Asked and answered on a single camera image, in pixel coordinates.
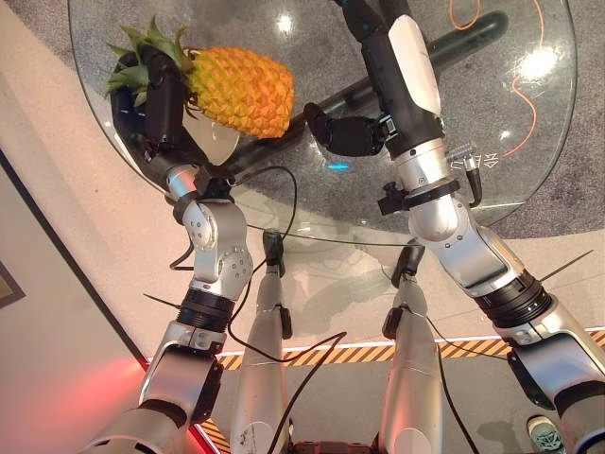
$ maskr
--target pineapple leaf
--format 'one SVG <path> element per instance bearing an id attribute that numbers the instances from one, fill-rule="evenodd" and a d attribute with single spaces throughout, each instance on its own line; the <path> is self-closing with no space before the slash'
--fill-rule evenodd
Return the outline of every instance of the pineapple leaf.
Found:
<path id="1" fill-rule="evenodd" d="M 134 99 L 134 107 L 139 107 L 145 101 L 147 101 L 147 92 L 139 93 Z"/>
<path id="2" fill-rule="evenodd" d="M 124 33 L 126 33 L 129 37 L 130 44 L 132 44 L 132 50 L 134 50 L 134 54 L 136 55 L 136 60 L 141 62 L 141 54 L 139 53 L 139 47 L 145 40 L 145 36 L 138 30 L 130 27 L 130 26 L 120 26 Z"/>
<path id="3" fill-rule="evenodd" d="M 185 53 L 182 51 L 182 46 L 181 46 L 181 36 L 184 34 L 184 32 L 186 30 L 187 30 L 187 27 L 182 26 L 181 28 L 179 28 L 177 30 L 177 32 L 174 35 L 174 45 L 175 45 L 175 48 L 177 49 L 177 54 L 179 55 L 179 59 L 181 61 L 181 70 L 183 71 L 183 73 L 188 73 L 193 69 L 193 64 L 187 58 Z"/>
<path id="4" fill-rule="evenodd" d="M 140 90 L 141 88 L 147 88 L 148 82 L 149 75 L 145 66 L 129 66 L 110 76 L 107 83 L 108 93 L 125 86 L 130 87 L 133 91 Z"/>
<path id="5" fill-rule="evenodd" d="M 147 38 L 151 41 L 156 40 L 165 40 L 166 37 L 162 34 L 158 25 L 155 22 L 155 15 L 151 18 L 151 23 L 149 24 L 149 28 L 147 29 Z"/>
<path id="6" fill-rule="evenodd" d="M 117 45 L 113 45 L 111 43 L 105 43 L 111 50 L 112 52 L 117 55 L 117 57 L 119 59 L 121 59 L 123 56 L 125 56 L 126 54 L 132 52 L 130 49 L 125 49 L 124 47 L 119 47 Z"/>

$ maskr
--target glass table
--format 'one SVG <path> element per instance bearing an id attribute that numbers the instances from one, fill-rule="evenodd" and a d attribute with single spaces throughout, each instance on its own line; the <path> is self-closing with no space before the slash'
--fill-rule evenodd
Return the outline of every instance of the glass table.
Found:
<path id="1" fill-rule="evenodd" d="M 573 26 L 566 2 L 543 3 L 537 9 L 530 0 L 494 0 L 482 6 L 474 26 L 455 30 L 447 2 L 410 2 L 438 74 L 446 144 L 476 146 L 483 202 L 473 211 L 486 225 L 510 214 L 540 187 L 569 128 L 577 78 Z M 387 20 L 397 4 L 373 2 Z M 475 2 L 455 2 L 455 12 L 460 21 L 469 20 Z M 376 202 L 384 197 L 383 186 L 396 181 L 388 153 L 332 155 L 318 146 L 300 117 L 310 101 L 333 116 L 379 114 L 359 44 L 333 2 L 71 0 L 69 14 L 78 74 L 93 113 L 113 147 L 141 176 L 113 127 L 104 97 L 116 64 L 106 43 L 128 47 L 119 26 L 145 30 L 155 15 L 168 36 L 188 26 L 182 40 L 188 46 L 249 48 L 284 63 L 295 75 L 297 116 L 284 138 L 254 140 L 203 117 L 187 120 L 185 127 L 211 161 L 215 149 L 223 154 L 234 150 L 222 166 L 235 176 L 263 166 L 290 168 L 299 186 L 295 236 L 406 242 L 406 213 L 382 216 Z M 472 198 L 461 162 L 451 167 Z M 292 206 L 287 175 L 261 174 L 232 194 L 250 226 L 286 227 Z"/>

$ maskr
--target white shoe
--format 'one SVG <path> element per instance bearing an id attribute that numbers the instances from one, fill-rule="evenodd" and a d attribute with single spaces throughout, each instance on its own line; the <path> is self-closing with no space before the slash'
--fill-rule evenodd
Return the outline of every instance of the white shoe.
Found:
<path id="1" fill-rule="evenodd" d="M 561 434 L 550 419 L 545 416 L 532 416 L 527 420 L 527 433 L 531 441 L 543 452 L 564 454 L 565 448 L 561 441 Z"/>

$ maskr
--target black bracket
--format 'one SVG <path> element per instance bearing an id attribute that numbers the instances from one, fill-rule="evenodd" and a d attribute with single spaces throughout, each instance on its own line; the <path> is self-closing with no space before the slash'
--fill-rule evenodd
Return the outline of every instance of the black bracket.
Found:
<path id="1" fill-rule="evenodd" d="M 407 192 L 404 190 L 397 189 L 396 182 L 390 182 L 383 186 L 383 189 L 387 193 L 385 197 L 378 201 L 380 207 L 380 213 L 382 216 L 390 215 L 397 211 L 407 210 L 406 195 Z"/>

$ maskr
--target pineapple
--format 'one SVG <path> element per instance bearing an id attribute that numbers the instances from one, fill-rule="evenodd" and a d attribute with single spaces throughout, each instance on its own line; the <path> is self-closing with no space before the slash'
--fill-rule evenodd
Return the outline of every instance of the pineapple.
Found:
<path id="1" fill-rule="evenodd" d="M 294 104 L 294 77 L 282 64 L 251 50 L 238 47 L 185 49 L 180 45 L 184 28 L 175 41 L 160 33 L 155 19 L 147 35 L 123 26 L 129 35 L 138 66 L 112 74 L 108 92 L 128 86 L 136 95 L 135 104 L 146 100 L 147 69 L 141 63 L 141 45 L 157 47 L 179 67 L 189 99 L 187 112 L 200 111 L 225 126 L 259 138 L 281 137 L 290 122 Z M 132 50 L 108 46 L 122 56 Z"/>

